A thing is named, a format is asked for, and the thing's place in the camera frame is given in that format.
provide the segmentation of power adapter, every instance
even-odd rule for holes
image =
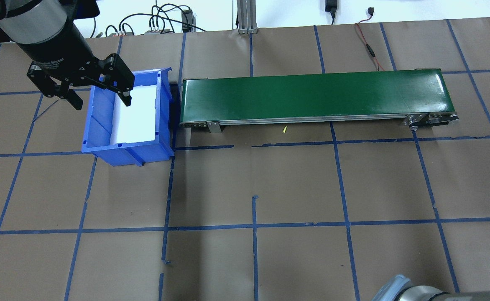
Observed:
[[[325,0],[325,11],[331,12],[332,20],[336,16],[336,9],[338,8],[338,0]]]

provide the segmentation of black cable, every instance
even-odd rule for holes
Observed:
[[[92,27],[92,33],[89,38],[92,38],[92,36],[94,36],[94,32],[96,32],[96,17],[94,17],[92,20],[94,21],[94,27]]]
[[[108,37],[108,35],[107,35],[107,30],[108,30],[110,27],[113,27],[113,29],[115,29],[115,32],[116,32],[117,34],[119,33],[119,31],[117,30],[117,27],[115,27],[115,26],[113,26],[113,25],[108,25],[108,26],[106,27],[106,37]]]
[[[122,30],[123,30],[124,34],[126,34],[126,29],[124,29],[124,25],[128,25],[128,27],[130,27],[130,30],[132,31],[132,36],[135,36],[134,29],[128,23],[122,23]]]
[[[152,14],[149,14],[149,13],[134,13],[134,14],[132,14],[132,15],[127,15],[126,17],[124,17],[124,19],[122,19],[122,20],[121,20],[121,22],[119,23],[119,25],[122,25],[122,24],[123,24],[123,22],[124,22],[126,19],[128,19],[128,18],[130,18],[130,17],[134,17],[134,16],[136,16],[136,15],[149,15],[149,16],[153,16]],[[160,16],[158,16],[158,17],[159,17],[159,18],[161,18],[161,19],[165,19],[165,20],[169,20],[169,21],[176,22],[176,23],[180,23],[180,24],[188,25],[188,26],[191,26],[191,27],[193,27],[193,28],[197,28],[197,29],[198,29],[198,30],[200,30],[200,31],[205,32],[205,30],[204,30],[204,29],[202,29],[202,28],[200,28],[200,27],[197,27],[197,26],[195,26],[195,25],[193,25],[193,24],[189,24],[189,23],[180,22],[180,21],[178,21],[178,20],[174,20],[174,19],[169,19],[169,18],[166,18],[166,17],[162,17],[161,15],[160,15]]]
[[[154,15],[154,8],[157,8],[158,9],[158,12],[157,12],[156,15],[159,15],[159,12],[163,12],[165,14],[165,17],[169,18],[169,15],[167,15],[167,12],[163,10],[163,6],[153,5],[152,6],[152,9],[150,11],[152,13],[152,15]],[[169,24],[171,25],[171,31],[174,32],[174,26],[173,26],[173,24],[171,22],[169,22]],[[157,25],[157,27],[159,27],[158,19],[156,19],[156,25]]]
[[[164,8],[165,6],[172,6],[173,8],[171,8],[170,10],[163,10],[163,8]],[[184,10],[181,8],[181,6],[184,6],[184,7],[187,7],[188,9],[191,9],[191,8],[190,8],[189,6],[187,6],[187,5],[175,5],[175,4],[172,4],[172,3],[166,3],[166,4],[162,5],[160,8],[161,8],[161,11],[163,11],[167,17],[169,17],[169,16],[167,15],[167,13],[166,13],[166,12],[168,12],[168,11],[172,11],[172,10],[174,10],[175,8],[179,9],[179,10],[180,10],[180,12],[182,12],[181,16],[183,15],[183,16],[186,18],[186,22],[187,22],[187,23],[189,23],[189,21],[190,21],[190,20],[188,19],[187,15],[186,15],[186,12],[184,12]]]
[[[152,17],[150,17],[150,19],[148,20],[148,26],[149,27],[153,27],[154,28],[154,31],[156,30],[156,25],[154,24],[154,18],[156,18],[156,24],[158,23],[158,18],[161,19],[161,21],[163,21],[163,28],[161,29],[161,32],[163,32],[165,30],[165,19],[163,19],[163,17],[161,15],[151,15]]]

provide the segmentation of metal bracket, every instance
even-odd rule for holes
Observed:
[[[403,124],[409,126],[411,130],[416,131],[418,127],[453,124],[457,120],[459,120],[459,116],[455,113],[421,113],[409,114],[404,119]]]
[[[210,133],[222,133],[221,125],[218,121],[208,121],[206,124]]]

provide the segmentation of red wire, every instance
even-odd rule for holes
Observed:
[[[365,19],[365,20],[360,20],[358,23],[355,23],[356,27],[358,28],[358,31],[360,31],[360,35],[362,36],[362,40],[364,40],[364,43],[367,45],[368,42],[366,41],[366,38],[364,38],[364,33],[362,32],[362,29],[360,28],[360,23],[361,22],[366,22],[366,21],[369,21],[371,19],[372,16],[370,16],[368,19]],[[373,58],[376,62],[377,62],[377,65],[379,65],[379,67],[384,71],[384,68],[383,66],[379,63],[379,60],[377,59],[377,57],[374,57]]]

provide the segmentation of cable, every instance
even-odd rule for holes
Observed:
[[[170,10],[163,10],[163,8],[164,8],[165,6],[172,6],[173,8],[171,8]],[[166,12],[168,12],[168,11],[172,11],[172,10],[174,10],[175,8],[177,8],[177,9],[178,9],[178,10],[180,10],[180,12],[182,13],[180,16],[184,16],[184,17],[185,17],[185,19],[186,19],[186,22],[187,22],[187,23],[189,23],[189,22],[190,22],[190,20],[189,20],[189,18],[187,17],[186,12],[184,12],[184,10],[182,9],[182,6],[183,6],[183,7],[188,8],[188,10],[191,10],[191,8],[190,8],[189,6],[187,6],[187,5],[175,5],[175,4],[172,4],[172,3],[166,3],[166,4],[162,5],[160,8],[161,8],[161,11],[162,11],[163,13],[165,13],[165,16],[166,16],[167,18],[168,18],[169,16],[167,15],[167,13],[166,13]],[[174,32],[173,24],[172,24],[171,22],[169,22],[169,23],[171,24],[172,31]]]
[[[92,33],[89,38],[92,38],[92,36],[94,36],[94,32],[96,32],[96,17],[94,17],[92,20],[94,21],[94,27],[92,27]]]
[[[110,27],[113,27],[113,29],[115,29],[115,32],[116,32],[117,34],[119,34],[119,31],[117,30],[117,27],[115,27],[115,26],[113,26],[113,25],[108,25],[108,26],[106,27],[106,38],[108,37],[108,35],[107,35],[107,30],[108,30]]]
[[[132,36],[135,36],[134,29],[128,23],[122,23],[122,30],[123,30],[124,34],[126,34],[126,29],[124,29],[124,25],[128,25],[128,27],[130,27],[130,30],[132,31]]]
[[[373,49],[371,49],[371,46],[368,44],[368,42],[366,41],[366,38],[364,37],[364,33],[362,32],[362,29],[360,28],[360,23],[362,22],[366,22],[366,21],[369,21],[371,19],[371,17],[373,17],[373,13],[374,13],[374,9],[373,8],[368,8],[367,9],[367,13],[370,14],[370,17],[368,19],[364,19],[364,20],[360,20],[358,23],[355,23],[356,27],[358,28],[358,31],[360,32],[360,35],[362,36],[362,40],[364,41],[364,43],[366,44],[366,48],[367,48],[367,51],[369,52],[369,54],[371,55],[372,57],[372,60],[376,61],[377,62],[377,71],[379,71],[379,67],[381,68],[381,70],[384,71],[384,68],[383,66],[379,63],[379,60],[377,59],[377,57],[375,56],[375,53],[373,52]]]
[[[121,20],[121,22],[119,23],[119,25],[122,25],[122,24],[123,24],[123,22],[124,22],[126,19],[128,19],[128,18],[130,18],[130,17],[134,17],[134,16],[136,16],[136,15],[149,15],[149,16],[151,16],[151,17],[153,16],[152,14],[149,14],[149,13],[134,13],[134,14],[132,14],[132,15],[127,15],[126,17],[124,17],[124,19],[122,19],[122,20]],[[166,18],[166,17],[162,17],[161,15],[160,15],[160,16],[158,16],[158,17],[159,17],[159,18],[161,18],[161,19],[165,19],[165,20],[169,20],[169,21],[176,22],[176,23],[180,23],[180,24],[188,25],[188,26],[190,26],[190,27],[197,28],[198,30],[205,32],[205,30],[204,30],[204,29],[202,29],[202,28],[200,28],[200,27],[197,27],[197,26],[195,26],[195,25],[193,25],[193,24],[189,24],[189,23],[180,22],[180,21],[178,21],[178,20],[174,20],[174,19],[169,19],[169,18]]]
[[[163,21],[163,27],[161,28],[161,31],[160,32],[163,32],[165,30],[165,19],[163,19],[163,17],[161,15],[151,15],[152,17],[150,17],[150,19],[148,20],[148,25],[149,27],[153,28],[153,31],[156,30],[156,27],[159,28],[159,25],[155,25],[154,24],[154,18],[156,18],[156,24],[158,24],[158,18],[161,19],[161,21]]]
[[[156,15],[159,15],[159,12],[163,12],[165,14],[165,17],[169,18],[169,15],[167,15],[167,12],[163,10],[163,6],[153,5],[150,12],[152,13],[152,15],[154,15],[154,8],[157,8],[158,13]],[[173,24],[171,22],[169,22],[169,24],[171,25],[171,31],[174,32]],[[159,27],[158,19],[156,19],[156,25]]]

